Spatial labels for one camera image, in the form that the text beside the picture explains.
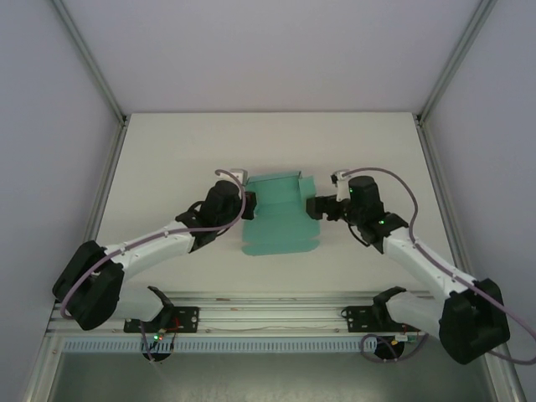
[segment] black mounting bracket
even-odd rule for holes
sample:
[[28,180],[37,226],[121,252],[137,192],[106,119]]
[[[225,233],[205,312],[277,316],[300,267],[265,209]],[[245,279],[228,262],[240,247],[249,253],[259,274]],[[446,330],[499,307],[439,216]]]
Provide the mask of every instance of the black mounting bracket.
[[[167,328],[167,333],[196,333],[199,323],[199,307],[173,307],[172,326]],[[144,322],[145,332],[155,333],[161,328],[156,323]],[[125,333],[141,333],[140,320],[125,321],[123,327]]]
[[418,332],[419,329],[394,321],[380,322],[373,313],[372,306],[348,306],[341,316],[346,320],[348,332]]

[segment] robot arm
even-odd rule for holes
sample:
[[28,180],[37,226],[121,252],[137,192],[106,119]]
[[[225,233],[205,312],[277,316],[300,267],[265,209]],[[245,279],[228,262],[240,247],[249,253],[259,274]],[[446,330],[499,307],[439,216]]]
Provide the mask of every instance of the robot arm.
[[[105,260],[67,301],[67,309],[82,329],[94,329],[111,317],[135,318],[162,328],[170,326],[173,304],[161,291],[153,286],[124,285],[159,262],[204,247],[222,234],[212,228],[237,219],[243,203],[237,183],[243,184],[247,173],[235,170],[231,174],[234,178],[222,177],[204,201],[198,201],[160,230],[118,245],[101,247],[91,240],[79,247],[54,284],[53,293],[63,301],[84,274]],[[255,204],[255,194],[245,193],[242,219],[253,219]]]
[[469,363],[510,338],[506,315],[488,301],[467,289],[455,277],[472,283],[503,304],[498,286],[486,279],[459,271],[432,249],[419,241],[419,246],[446,269],[440,271],[410,238],[408,224],[397,214],[384,210],[378,186],[369,176],[344,177],[345,171],[335,172],[336,195],[307,200],[307,212],[313,219],[344,220],[357,227],[365,246],[372,245],[405,268],[417,281],[430,290],[433,299],[413,296],[404,288],[394,287],[374,298],[374,319],[380,325],[392,322],[409,324],[438,338],[445,350],[458,363]]

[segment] white table surface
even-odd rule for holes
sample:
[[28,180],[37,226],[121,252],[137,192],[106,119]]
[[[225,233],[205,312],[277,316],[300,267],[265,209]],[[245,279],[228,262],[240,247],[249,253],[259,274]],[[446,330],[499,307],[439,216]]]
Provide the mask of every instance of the white table surface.
[[[114,244],[159,229],[216,181],[216,168],[250,176],[301,170],[314,175],[318,195],[335,192],[330,174],[367,166],[393,170],[420,203],[416,233],[451,260],[439,209],[410,113],[134,114],[126,133],[98,242]],[[372,173],[386,210],[409,220],[410,198],[392,178]],[[343,222],[321,223],[311,252],[247,256],[242,223],[199,251],[156,265],[134,285],[163,291],[247,294],[333,294],[425,290],[373,247],[365,249]]]

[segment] white wall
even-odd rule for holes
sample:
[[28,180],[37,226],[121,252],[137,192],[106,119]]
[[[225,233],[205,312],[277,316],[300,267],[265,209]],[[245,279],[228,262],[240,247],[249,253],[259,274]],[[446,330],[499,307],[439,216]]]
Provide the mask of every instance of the white wall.
[[[480,277],[536,326],[536,3],[498,2],[432,116],[430,134]],[[511,325],[514,357],[536,345]],[[536,368],[518,367],[528,400]]]
[[117,124],[48,2],[0,13],[2,401],[21,400]]
[[126,113],[413,111],[478,0],[65,0]]

